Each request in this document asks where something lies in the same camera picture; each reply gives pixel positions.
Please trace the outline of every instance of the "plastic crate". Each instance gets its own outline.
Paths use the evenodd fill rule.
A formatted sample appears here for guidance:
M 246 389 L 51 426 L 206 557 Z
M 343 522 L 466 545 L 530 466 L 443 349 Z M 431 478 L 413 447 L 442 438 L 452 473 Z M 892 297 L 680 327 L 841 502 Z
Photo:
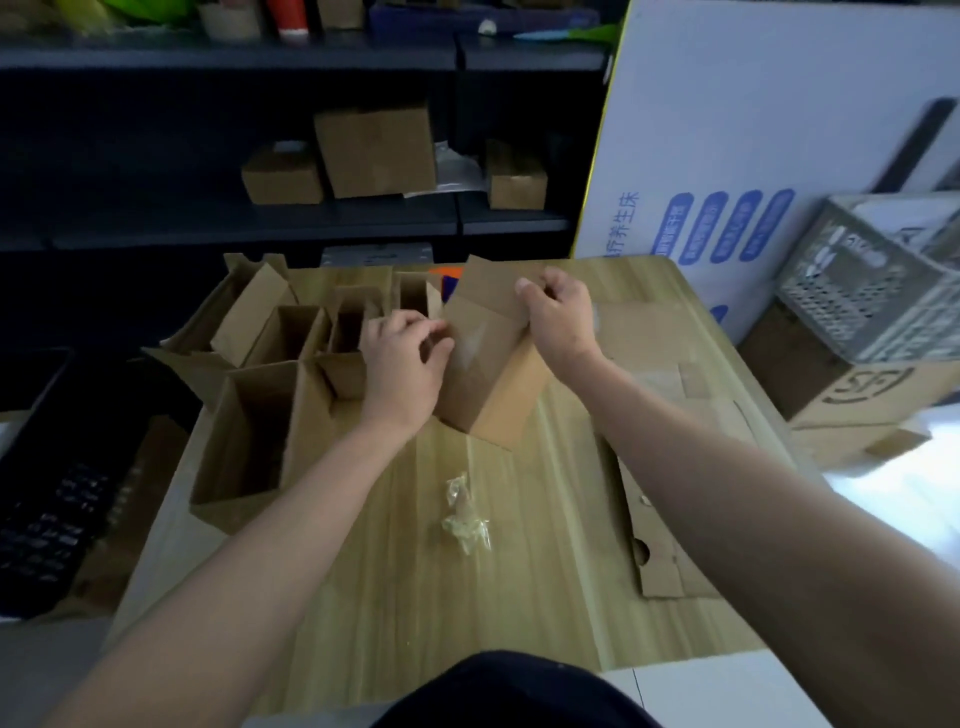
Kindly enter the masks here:
M 960 209 L 956 192 L 830 197 L 778 276 L 778 297 L 851 363 L 960 359 L 956 213 L 937 230 L 897 233 L 857 213 L 924 200 Z

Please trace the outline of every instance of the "cardboard sheet with hole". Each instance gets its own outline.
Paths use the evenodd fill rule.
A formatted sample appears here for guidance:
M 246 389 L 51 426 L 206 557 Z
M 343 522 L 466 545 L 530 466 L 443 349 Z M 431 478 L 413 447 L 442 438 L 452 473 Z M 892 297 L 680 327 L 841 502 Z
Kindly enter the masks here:
M 648 303 L 596 306 L 597 340 L 604 354 L 698 422 L 746 443 L 754 436 L 730 398 L 713 397 L 700 367 L 691 363 L 687 319 L 668 307 Z M 617 458 L 630 510 L 634 560 L 647 597 L 719 596 L 670 533 L 623 460 Z

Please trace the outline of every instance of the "black shelf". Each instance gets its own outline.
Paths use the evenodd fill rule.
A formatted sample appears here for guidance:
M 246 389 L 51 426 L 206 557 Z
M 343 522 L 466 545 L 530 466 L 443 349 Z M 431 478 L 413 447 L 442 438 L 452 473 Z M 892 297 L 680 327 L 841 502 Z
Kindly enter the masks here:
M 457 194 L 464 235 L 511 232 L 563 232 L 572 227 L 566 217 L 549 210 L 490 209 L 484 192 Z
M 306 46 L 275 39 L 227 45 L 190 32 L 0 43 L 0 70 L 150 68 L 454 71 L 457 48 L 452 37 L 379 39 L 347 31 L 316 36 Z
M 607 47 L 578 40 L 543 43 L 485 36 L 457 36 L 467 71 L 602 71 Z
M 91 185 L 45 216 L 40 232 L 59 250 L 301 240 L 350 240 L 456 235 L 450 195 L 325 200 L 320 205 L 255 206 L 239 182 L 182 185 L 175 181 Z

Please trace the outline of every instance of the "small cardboard box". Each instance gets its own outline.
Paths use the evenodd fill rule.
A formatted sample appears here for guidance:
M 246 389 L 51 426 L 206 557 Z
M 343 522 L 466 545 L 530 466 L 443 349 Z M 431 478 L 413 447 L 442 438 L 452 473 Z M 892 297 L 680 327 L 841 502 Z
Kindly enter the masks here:
M 436 273 L 394 273 L 390 303 L 394 310 L 419 311 L 428 319 L 444 313 L 444 277 Z
M 487 140 L 490 209 L 543 209 L 546 172 L 532 154 Z
M 189 321 L 157 348 L 143 351 L 166 364 L 211 409 L 227 371 L 243 366 L 278 305 L 297 302 L 282 255 L 254 263 L 224 255 L 228 273 Z
M 538 272 L 536 265 L 471 255 L 444 306 L 456 347 L 434 413 L 455 429 L 506 449 L 519 443 L 550 377 L 530 335 L 527 308 L 514 291 L 520 276 L 539 280 Z
M 317 162 L 304 142 L 263 147 L 240 174 L 254 205 L 319 205 L 324 200 Z
M 318 317 L 322 319 L 319 326 L 323 327 L 324 322 L 327 322 L 326 312 L 319 306 L 277 306 L 253 345 L 246 366 L 249 368 L 281 361 L 298 361 L 315 354 L 315 340 L 312 351 L 306 351 L 306 345 Z
M 437 187 L 426 105 L 326 111 L 314 117 L 326 174 L 338 199 Z
M 379 288 L 344 285 L 333 289 L 327 315 L 330 337 L 318 356 L 339 400 L 361 400 L 367 391 L 367 365 L 360 353 L 360 331 L 368 319 L 383 315 Z
M 325 31 L 362 31 L 366 20 L 363 0 L 317 0 Z
M 739 351 L 795 429 L 896 425 L 960 385 L 960 361 L 844 361 L 781 302 L 767 309 Z
M 287 362 L 226 377 L 190 495 L 201 521 L 236 533 L 276 498 L 297 374 Z
M 153 417 L 110 511 L 107 533 L 84 558 L 84 580 L 128 577 L 173 480 L 188 435 L 169 417 Z

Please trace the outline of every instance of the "plastic bag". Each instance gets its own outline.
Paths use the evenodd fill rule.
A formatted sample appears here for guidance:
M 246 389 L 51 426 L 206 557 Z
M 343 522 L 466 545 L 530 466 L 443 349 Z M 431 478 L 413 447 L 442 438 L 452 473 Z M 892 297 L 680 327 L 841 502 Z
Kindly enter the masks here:
M 488 522 L 481 519 L 476 512 L 466 473 L 447 480 L 446 502 L 453 509 L 453 513 L 444 519 L 444 530 L 453 534 L 460 542 L 464 553 L 470 556 L 479 544 L 487 551 L 491 550 Z

